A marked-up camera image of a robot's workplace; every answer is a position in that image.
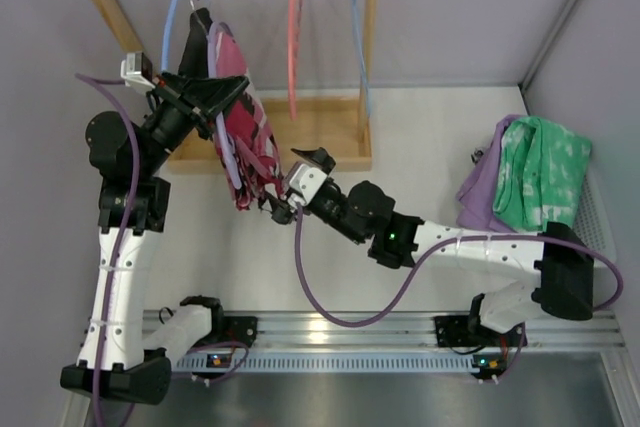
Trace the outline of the black trousers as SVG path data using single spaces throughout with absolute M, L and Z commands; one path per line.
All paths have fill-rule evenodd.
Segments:
M 189 78 L 208 77 L 208 34 L 212 25 L 207 8 L 199 8 L 189 17 L 189 33 L 178 67 L 178 74 Z

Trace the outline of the pink camouflage trousers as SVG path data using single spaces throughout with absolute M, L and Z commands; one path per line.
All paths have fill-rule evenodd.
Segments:
M 218 30 L 209 50 L 216 78 L 250 76 L 245 58 L 234 37 Z M 264 106 L 253 84 L 249 84 L 232 107 L 224 111 L 224 124 L 236 162 L 241 186 L 228 185 L 235 207 L 247 210 L 266 197 L 268 189 L 283 193 L 283 173 L 279 149 Z

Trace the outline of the lilac plastic hanger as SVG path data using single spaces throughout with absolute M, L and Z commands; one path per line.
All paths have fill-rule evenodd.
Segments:
M 207 34 L 207 68 L 208 77 L 217 78 L 217 67 L 221 65 L 222 76 L 244 75 L 248 73 L 247 65 L 228 25 L 223 22 L 218 25 L 213 21 Z M 225 125 L 225 114 L 218 114 L 215 120 L 215 143 L 221 152 L 226 175 L 230 182 L 230 189 L 235 196 L 243 188 L 234 139 L 230 136 Z

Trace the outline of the light blue plastic hanger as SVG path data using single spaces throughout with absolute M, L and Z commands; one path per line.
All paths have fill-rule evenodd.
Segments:
M 162 46 L 161 46 L 161 57 L 160 57 L 161 71 L 169 70 L 171 35 L 172 35 L 172 29 L 173 29 L 176 10 L 177 10 L 179 1 L 180 0 L 170 1 L 167 15 L 165 18 L 163 37 L 162 37 Z

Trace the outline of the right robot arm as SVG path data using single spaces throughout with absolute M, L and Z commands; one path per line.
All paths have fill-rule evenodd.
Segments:
M 283 181 L 280 195 L 263 200 L 278 224 L 298 224 L 312 215 L 390 268 L 457 268 L 497 275 L 508 285 L 480 292 L 467 316 L 471 334 L 506 334 L 545 314 L 587 321 L 594 307 L 594 256 L 576 233 L 550 222 L 536 235 L 454 229 L 396 211 L 396 202 L 370 181 L 343 193 L 331 176 L 334 159 L 323 148 L 297 150 L 300 160 Z

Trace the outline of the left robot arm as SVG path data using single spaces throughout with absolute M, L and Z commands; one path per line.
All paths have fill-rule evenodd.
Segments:
M 157 405 L 175 364 L 198 343 L 221 340 L 226 324 L 218 299 L 190 296 L 151 336 L 143 335 L 146 287 L 171 190 L 158 172 L 192 132 L 213 134 L 215 117 L 239 99 L 249 80 L 164 72 L 151 82 L 156 107 L 137 125 L 105 81 L 80 79 L 113 108 L 96 115 L 85 131 L 89 162 L 102 178 L 99 274 L 85 340 L 77 360 L 62 369 L 60 384 L 93 400 Z

